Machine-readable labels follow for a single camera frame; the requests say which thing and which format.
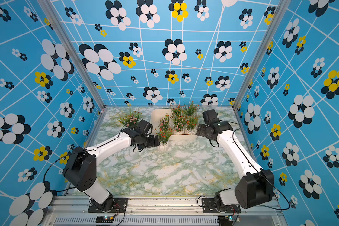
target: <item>marble tabletop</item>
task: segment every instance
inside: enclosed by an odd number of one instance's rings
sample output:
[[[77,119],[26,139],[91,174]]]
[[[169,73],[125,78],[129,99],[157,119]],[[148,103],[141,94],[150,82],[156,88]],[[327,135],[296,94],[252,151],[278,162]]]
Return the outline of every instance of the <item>marble tabletop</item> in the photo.
[[[150,121],[151,112],[162,107],[138,107],[141,118]],[[237,122],[230,107],[200,106],[199,112],[214,108],[218,118]],[[96,135],[95,144],[103,142],[122,128],[117,117],[129,112],[129,107],[108,107],[103,123]],[[231,123],[234,129],[238,125]],[[241,130],[236,135],[244,147]],[[237,171],[221,147],[212,147],[208,139],[170,140],[167,151],[157,147],[146,148],[140,153],[133,147],[122,149],[108,157],[97,167],[98,181],[114,196],[213,196],[215,192],[235,188],[239,182]],[[82,195],[77,189],[73,195]]]

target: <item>potted plant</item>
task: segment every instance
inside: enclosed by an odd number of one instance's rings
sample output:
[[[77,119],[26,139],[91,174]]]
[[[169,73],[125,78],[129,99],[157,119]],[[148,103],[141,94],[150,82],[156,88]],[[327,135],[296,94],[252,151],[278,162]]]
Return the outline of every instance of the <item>potted plant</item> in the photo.
[[[171,117],[173,122],[173,135],[182,135],[185,132],[185,124],[187,121],[187,117],[184,115],[173,115]]]
[[[188,116],[194,116],[194,114],[198,111],[198,106],[191,102],[191,104],[188,104],[188,107],[184,106],[184,113]]]
[[[187,128],[186,128],[186,134],[187,135],[195,135],[197,133],[197,122],[198,117],[197,116],[189,116],[187,119]]]
[[[124,113],[122,117],[118,117],[117,120],[124,126],[127,126],[131,129],[136,127],[140,121],[140,116],[142,113],[138,111],[138,108],[136,111],[131,111],[129,109],[129,113]]]

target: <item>wire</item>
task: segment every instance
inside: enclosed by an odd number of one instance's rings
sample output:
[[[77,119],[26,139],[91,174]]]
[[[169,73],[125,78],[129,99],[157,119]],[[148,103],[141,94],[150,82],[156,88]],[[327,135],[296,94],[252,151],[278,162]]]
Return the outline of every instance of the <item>wire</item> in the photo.
[[[288,210],[290,208],[290,203],[289,203],[289,200],[285,197],[285,195],[278,189],[275,187],[275,185],[273,183],[271,183],[270,181],[268,181],[268,179],[266,179],[253,165],[252,163],[249,161],[249,159],[247,158],[247,156],[242,152],[241,148],[238,146],[238,144],[236,143],[235,141],[235,138],[234,138],[234,134],[235,134],[235,131],[236,130],[239,130],[240,128],[238,129],[235,129],[232,133],[232,139],[235,143],[235,145],[239,148],[239,150],[241,151],[241,153],[244,155],[244,157],[246,158],[246,160],[248,161],[248,163],[268,182],[270,183],[276,190],[278,190],[280,192],[280,194],[286,199],[287,203],[289,204],[289,207],[287,207],[286,209],[277,209],[277,208],[273,208],[273,207],[270,207],[270,206],[265,206],[265,205],[260,205],[260,206],[264,206],[264,207],[267,207],[267,208],[270,208],[270,209],[275,209],[275,210]]]

